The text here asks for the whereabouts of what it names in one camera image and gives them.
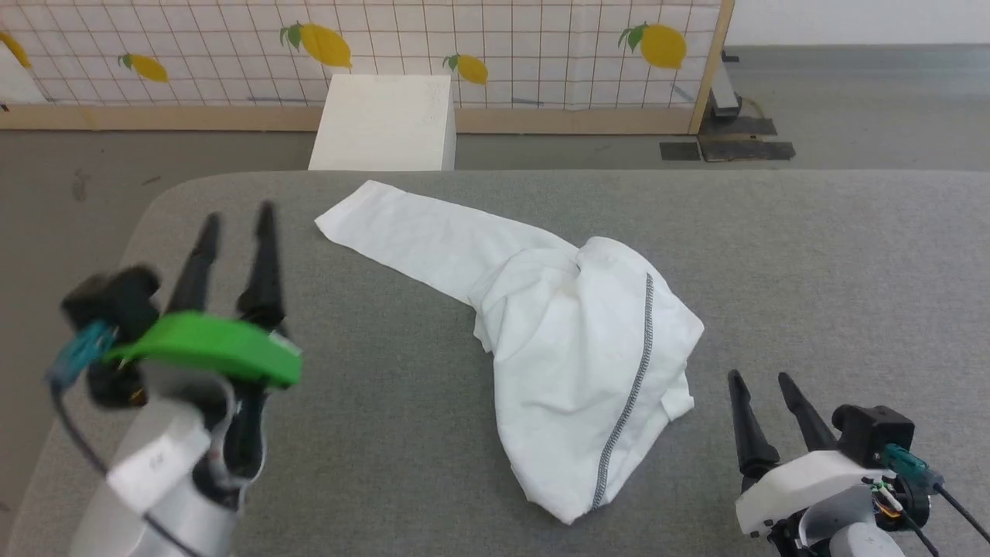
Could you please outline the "white long-sleeve garment grey stitching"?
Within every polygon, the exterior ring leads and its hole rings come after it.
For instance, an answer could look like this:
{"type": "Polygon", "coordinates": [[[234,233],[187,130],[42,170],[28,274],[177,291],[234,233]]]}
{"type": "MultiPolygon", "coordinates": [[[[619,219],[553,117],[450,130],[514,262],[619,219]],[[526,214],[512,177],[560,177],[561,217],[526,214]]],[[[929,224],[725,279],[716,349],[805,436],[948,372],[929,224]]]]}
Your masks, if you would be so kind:
{"type": "Polygon", "coordinates": [[[368,180],[319,215],[326,239],[475,310],[497,431],[527,500],[571,525],[611,504],[695,402],[702,320],[637,251],[582,246],[368,180]]]}

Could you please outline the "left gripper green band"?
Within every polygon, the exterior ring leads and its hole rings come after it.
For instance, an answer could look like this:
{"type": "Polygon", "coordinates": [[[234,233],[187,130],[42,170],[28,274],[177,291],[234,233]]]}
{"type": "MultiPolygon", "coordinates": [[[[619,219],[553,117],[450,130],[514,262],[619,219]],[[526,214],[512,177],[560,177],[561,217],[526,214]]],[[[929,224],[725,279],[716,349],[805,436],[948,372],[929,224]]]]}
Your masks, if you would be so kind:
{"type": "Polygon", "coordinates": [[[106,408],[167,403],[190,413],[206,440],[192,468],[193,482],[206,496],[240,496],[258,479],[268,455],[268,396],[294,387],[302,376],[302,352],[284,335],[271,201],[259,208],[254,237],[250,275],[236,302],[240,320],[203,313],[220,243],[220,215],[210,213],[166,304],[170,314],[104,360],[106,408]]]}

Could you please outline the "metal partition foot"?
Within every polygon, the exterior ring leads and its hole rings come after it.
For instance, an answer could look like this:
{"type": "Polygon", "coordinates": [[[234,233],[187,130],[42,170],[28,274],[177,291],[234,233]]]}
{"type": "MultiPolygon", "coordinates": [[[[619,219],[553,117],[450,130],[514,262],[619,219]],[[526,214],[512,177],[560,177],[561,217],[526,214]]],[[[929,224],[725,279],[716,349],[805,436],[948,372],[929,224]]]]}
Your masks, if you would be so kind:
{"type": "Polygon", "coordinates": [[[722,50],[720,61],[713,73],[711,89],[708,92],[708,112],[713,120],[731,121],[740,116],[742,99],[736,92],[728,73],[727,63],[738,63],[737,56],[730,56],[722,50]]]}

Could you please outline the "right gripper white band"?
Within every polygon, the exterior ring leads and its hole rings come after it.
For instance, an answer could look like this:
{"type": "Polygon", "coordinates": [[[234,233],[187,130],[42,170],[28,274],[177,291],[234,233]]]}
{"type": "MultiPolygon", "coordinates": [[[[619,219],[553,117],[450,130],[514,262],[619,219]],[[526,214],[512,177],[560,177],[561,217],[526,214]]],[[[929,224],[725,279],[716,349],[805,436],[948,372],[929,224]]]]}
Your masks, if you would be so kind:
{"type": "Polygon", "coordinates": [[[864,468],[835,451],[831,427],[790,374],[777,378],[810,453],[777,466],[780,455],[758,423],[746,382],[729,371],[739,472],[758,479],[735,503],[740,531],[766,539],[780,557],[905,557],[894,533],[923,536],[930,495],[895,471],[864,468]]]}

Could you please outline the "white rectangular box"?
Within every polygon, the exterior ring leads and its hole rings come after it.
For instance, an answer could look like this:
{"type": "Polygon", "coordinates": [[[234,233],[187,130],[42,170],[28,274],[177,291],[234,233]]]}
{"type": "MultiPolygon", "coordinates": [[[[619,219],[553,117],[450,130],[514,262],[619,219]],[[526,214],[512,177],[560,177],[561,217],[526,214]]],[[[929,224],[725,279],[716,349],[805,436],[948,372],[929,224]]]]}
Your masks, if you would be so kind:
{"type": "Polygon", "coordinates": [[[333,75],[311,172],[452,172],[449,75],[333,75]]]}

